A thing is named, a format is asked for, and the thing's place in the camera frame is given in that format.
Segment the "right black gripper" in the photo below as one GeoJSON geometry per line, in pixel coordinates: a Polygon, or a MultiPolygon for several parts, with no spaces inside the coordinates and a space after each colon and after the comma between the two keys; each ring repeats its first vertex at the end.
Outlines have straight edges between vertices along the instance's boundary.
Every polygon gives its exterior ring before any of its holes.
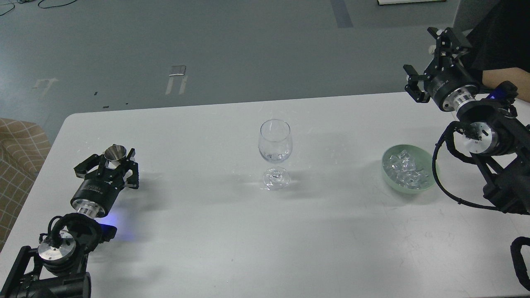
{"type": "Polygon", "coordinates": [[[412,65],[403,65],[407,74],[405,91],[416,103],[433,100],[441,111],[457,112],[479,93],[479,83],[458,64],[472,45],[454,28],[429,27],[427,31],[436,41],[434,58],[424,74],[419,74],[412,65]],[[424,91],[419,88],[420,82],[424,82],[424,91]]]}

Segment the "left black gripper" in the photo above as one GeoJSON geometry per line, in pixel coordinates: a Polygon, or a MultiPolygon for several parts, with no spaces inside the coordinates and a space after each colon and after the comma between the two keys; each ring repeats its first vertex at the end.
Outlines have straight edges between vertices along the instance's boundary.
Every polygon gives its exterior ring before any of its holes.
{"type": "Polygon", "coordinates": [[[78,213],[90,218],[106,217],[118,194],[124,188],[140,187],[139,164],[134,148],[127,150],[126,161],[108,175],[108,159],[103,154],[93,154],[74,167],[77,178],[83,182],[75,192],[70,205],[78,213]]]}

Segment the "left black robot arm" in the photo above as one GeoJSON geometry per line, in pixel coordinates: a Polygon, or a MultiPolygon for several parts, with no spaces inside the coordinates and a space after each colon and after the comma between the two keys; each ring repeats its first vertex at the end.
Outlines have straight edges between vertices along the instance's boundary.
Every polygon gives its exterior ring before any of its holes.
{"type": "Polygon", "coordinates": [[[135,149],[113,144],[102,154],[79,163],[74,172],[82,183],[72,197],[73,213],[55,216],[39,245],[21,247],[1,290],[2,298],[89,298],[88,257],[117,234],[102,224],[120,192],[140,186],[135,149]]]}

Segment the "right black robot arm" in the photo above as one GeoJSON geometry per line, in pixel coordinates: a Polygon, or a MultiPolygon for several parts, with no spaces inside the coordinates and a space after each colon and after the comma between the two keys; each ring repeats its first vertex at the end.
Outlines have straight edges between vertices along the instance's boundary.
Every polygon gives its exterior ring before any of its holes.
{"type": "Polygon", "coordinates": [[[511,214],[529,214],[529,126],[517,119],[514,104],[517,87],[500,83],[484,99],[477,99],[480,86],[462,66],[460,58],[471,44],[453,28],[429,27],[435,39],[434,58],[418,73],[404,65],[405,91],[415,102],[433,100],[444,112],[456,113],[457,120],[445,128],[432,155],[432,174],[439,188],[459,204],[511,214]],[[477,166],[485,179],[483,197],[491,206],[479,205],[454,196],[439,180],[436,160],[446,145],[460,161],[477,166]]]}

